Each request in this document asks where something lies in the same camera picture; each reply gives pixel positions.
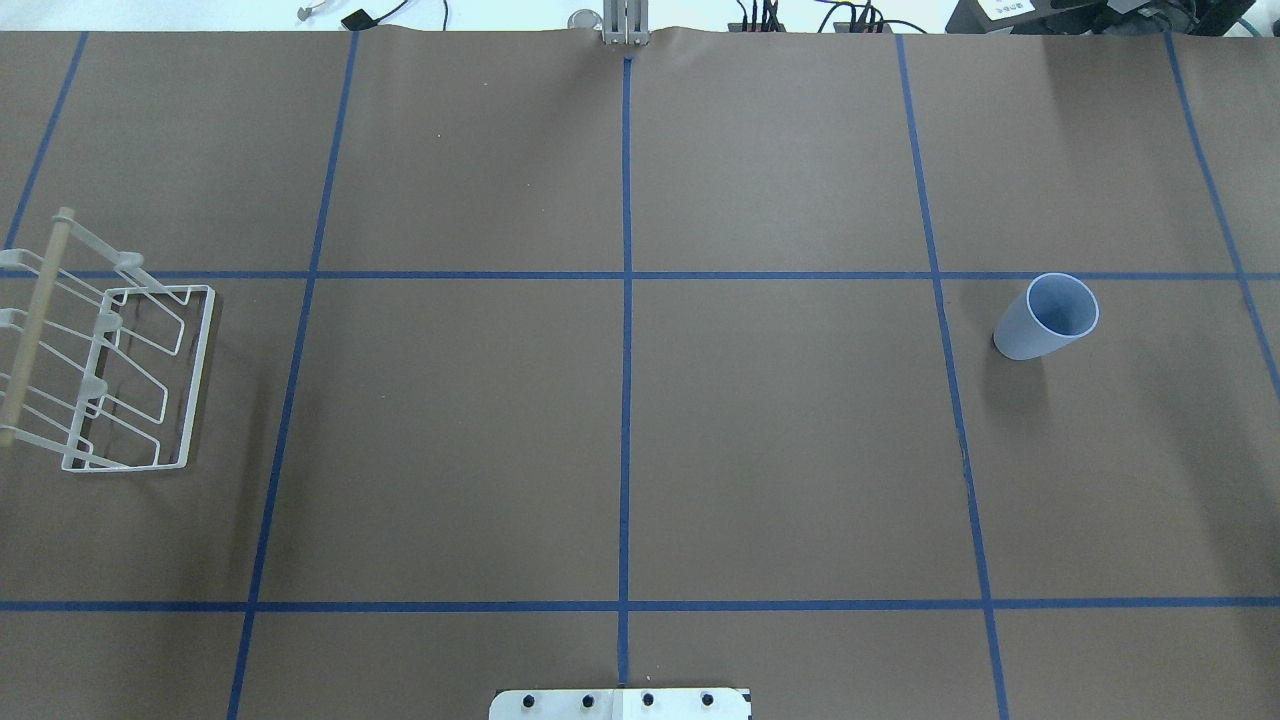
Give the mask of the small silver tape roll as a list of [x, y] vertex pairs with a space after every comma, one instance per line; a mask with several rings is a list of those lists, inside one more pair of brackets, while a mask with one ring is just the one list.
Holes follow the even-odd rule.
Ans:
[[567, 29], [599, 29], [602, 27], [603, 18], [599, 12], [589, 8], [582, 8], [572, 12], [566, 20]]

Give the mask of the aluminium frame post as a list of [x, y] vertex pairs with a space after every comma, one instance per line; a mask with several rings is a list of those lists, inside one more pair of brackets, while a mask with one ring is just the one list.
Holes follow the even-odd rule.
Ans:
[[605, 0], [602, 5], [604, 45], [644, 46], [650, 42], [648, 0]]

